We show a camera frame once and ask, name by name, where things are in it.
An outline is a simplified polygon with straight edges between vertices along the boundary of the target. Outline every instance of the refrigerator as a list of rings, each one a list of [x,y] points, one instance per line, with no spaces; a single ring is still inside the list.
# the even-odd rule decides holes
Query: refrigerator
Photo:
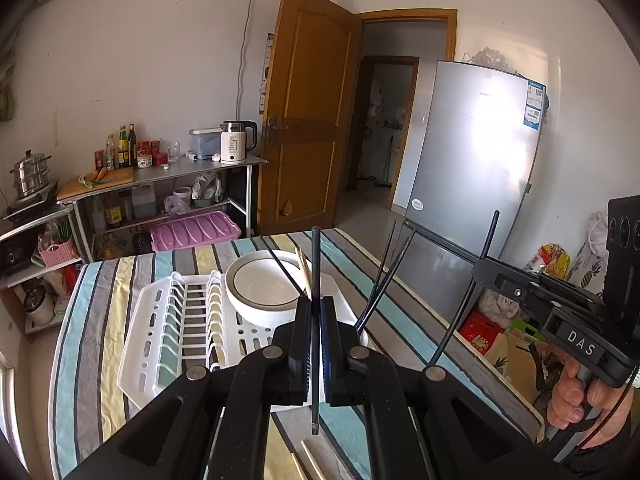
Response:
[[[500,218],[489,255],[499,257],[529,190],[545,93],[544,85],[511,73],[437,63],[398,247],[408,225],[426,236],[414,236],[398,277],[448,321],[469,284],[470,261],[481,253],[494,210]]]

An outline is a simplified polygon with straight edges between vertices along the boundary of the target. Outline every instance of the ceramic bowl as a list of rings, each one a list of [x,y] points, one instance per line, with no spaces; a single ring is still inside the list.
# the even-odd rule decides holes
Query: ceramic bowl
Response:
[[[302,271],[294,253],[273,251],[301,289],[305,288]],[[269,251],[255,251],[240,256],[226,271],[226,294],[240,316],[266,328],[293,321],[298,292],[291,285]]]

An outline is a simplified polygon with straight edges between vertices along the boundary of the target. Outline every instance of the wooden cutting board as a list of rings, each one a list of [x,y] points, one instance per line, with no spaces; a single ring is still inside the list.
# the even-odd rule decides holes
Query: wooden cutting board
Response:
[[[76,177],[75,179],[70,180],[64,186],[62,186],[62,189],[58,193],[58,200],[66,200],[67,198],[71,198],[73,196],[82,195],[84,193],[89,193],[98,189],[105,189],[107,187],[120,186],[121,184],[131,184],[133,182],[133,168],[122,168],[121,170],[108,171],[105,178],[110,178],[111,180],[105,182],[104,184],[96,184],[91,189],[89,189],[83,184],[80,184],[78,182],[78,178]]]

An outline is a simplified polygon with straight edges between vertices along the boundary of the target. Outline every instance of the plastic dish drying rack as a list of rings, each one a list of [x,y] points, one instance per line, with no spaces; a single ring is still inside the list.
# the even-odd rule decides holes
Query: plastic dish drying rack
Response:
[[[322,294],[333,296],[338,320],[356,317],[335,280],[321,276]],[[226,297],[224,277],[173,272],[140,291],[124,344],[118,386],[139,408],[191,366],[213,371],[234,366],[271,344],[273,331],[243,319]],[[367,344],[363,332],[362,343]],[[321,385],[321,400],[324,388]]]

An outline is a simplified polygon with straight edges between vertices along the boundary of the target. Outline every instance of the pink basket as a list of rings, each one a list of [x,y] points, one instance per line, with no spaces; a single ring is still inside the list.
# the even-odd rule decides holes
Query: pink basket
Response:
[[[53,244],[49,249],[38,249],[42,261],[47,267],[53,267],[78,257],[73,238],[63,244]]]
[[[217,244],[239,236],[238,226],[222,211],[187,216],[151,228],[152,247],[156,253]]]

